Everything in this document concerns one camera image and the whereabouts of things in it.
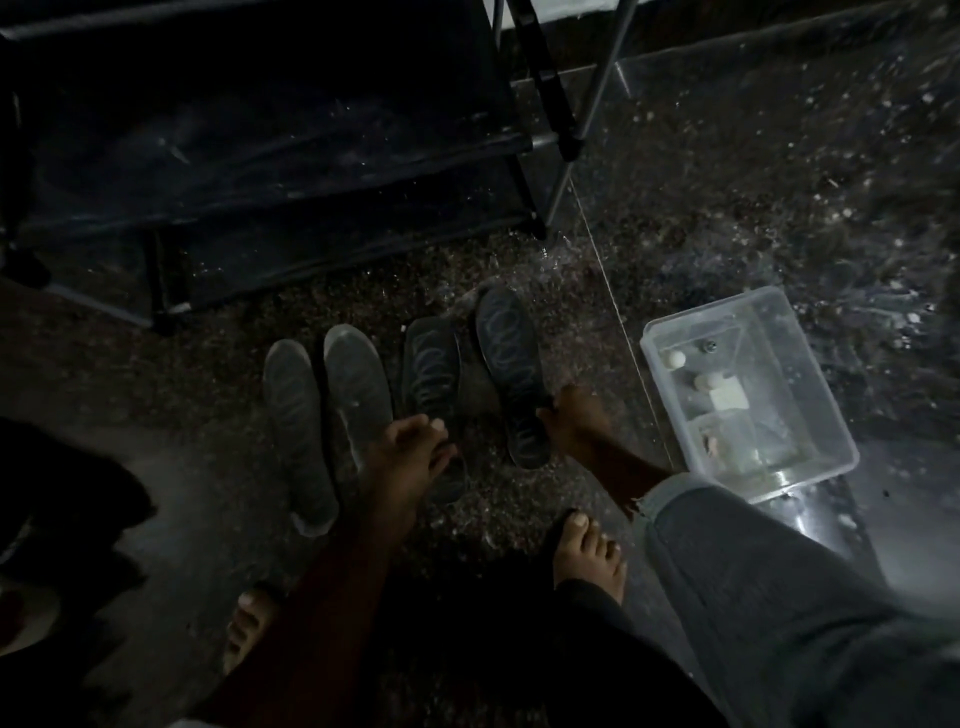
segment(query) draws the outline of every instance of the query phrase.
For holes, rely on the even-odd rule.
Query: bare foot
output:
[[[627,562],[616,541],[600,532],[600,523],[586,513],[574,511],[564,522],[564,533],[553,556],[553,586],[566,579],[596,584],[623,604]]]
[[[224,674],[229,675],[260,642],[267,627],[274,623],[280,605],[262,589],[249,589],[237,599],[233,620],[227,626],[227,650]]]

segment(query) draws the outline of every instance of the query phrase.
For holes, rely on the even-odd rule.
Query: person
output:
[[[668,473],[612,436],[599,399],[566,386],[538,416],[560,453],[590,470],[634,518],[713,700],[620,607],[621,549],[574,511],[553,557],[545,620],[556,654],[551,725],[955,725],[960,641],[915,617],[839,557],[722,487]],[[282,609],[241,596],[227,679],[192,716],[241,726],[339,726],[351,719],[360,657],[390,560],[455,448],[426,416],[372,448],[365,507],[346,516]]]

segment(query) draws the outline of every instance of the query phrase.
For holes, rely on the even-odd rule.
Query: metal pole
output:
[[[577,126],[573,130],[573,137],[581,141],[587,138],[590,131],[590,125],[593,123],[593,117],[600,107],[600,101],[603,99],[604,89],[607,88],[607,80],[610,78],[610,72],[620,55],[620,47],[623,45],[623,39],[627,36],[630,29],[630,21],[634,18],[636,10],[636,0],[619,0],[616,4],[616,12],[613,15],[613,29],[610,42],[607,46],[607,53],[597,63],[593,69],[593,76],[590,79],[590,86],[587,93],[584,94],[577,112],[580,116]],[[560,199],[564,195],[566,183],[570,179],[570,168],[573,162],[564,161],[557,172],[557,179],[553,183],[553,190],[550,192],[550,200],[547,203],[544,222],[547,226],[553,223],[553,218],[557,215],[557,209],[560,207]]]
[[[493,45],[500,50],[500,35],[503,33],[504,0],[493,0]]]

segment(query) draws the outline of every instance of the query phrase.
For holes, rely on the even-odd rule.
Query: shoe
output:
[[[357,471],[366,469],[367,450],[394,420],[394,403],[380,355],[367,335],[338,324],[324,339],[324,366],[330,399],[347,429]]]
[[[407,328],[403,345],[403,379],[400,399],[407,416],[426,414],[440,418],[457,443],[462,432],[460,397],[460,346],[453,323],[439,316],[417,319]],[[452,503],[468,488],[463,457],[455,457],[430,489],[435,503]]]
[[[310,355],[300,342],[277,341],[263,367],[263,399],[280,467],[290,485],[290,510],[303,536],[323,536],[340,515],[324,460],[320,389]]]
[[[553,401],[543,386],[534,323],[514,291],[495,286],[480,299],[475,324],[480,352],[500,395],[510,457],[524,470],[540,468],[550,460],[550,440],[537,409]]]

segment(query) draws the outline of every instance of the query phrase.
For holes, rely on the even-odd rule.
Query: metal frame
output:
[[[494,0],[493,4],[493,40],[497,48],[500,47],[500,37],[503,30],[503,2],[504,0]],[[560,169],[557,171],[557,178],[554,180],[553,188],[550,191],[546,211],[542,215],[544,225],[547,227],[553,223],[557,216],[560,200],[570,179],[570,170],[587,141],[590,127],[603,98],[603,92],[607,88],[607,81],[610,79],[613,66],[620,55],[620,48],[623,46],[623,40],[630,28],[630,22],[634,18],[636,5],[637,0],[619,0],[617,3],[606,51],[593,70],[587,92],[584,94],[580,106],[577,107],[580,118],[575,120],[571,129],[567,129],[569,119],[572,119],[573,115],[570,113],[566,93],[563,91],[560,77],[553,67],[553,61],[549,59],[548,53],[546,53],[546,59],[543,57],[546,51],[546,41],[540,31],[537,14],[533,10],[530,0],[510,1],[517,38],[523,46],[524,53],[531,65],[534,83],[537,86],[537,91],[540,92],[540,100],[550,122],[550,128],[553,130],[549,134],[535,136],[533,148],[539,149],[550,144],[557,144],[563,157]],[[557,89],[564,97],[562,103],[557,98]]]

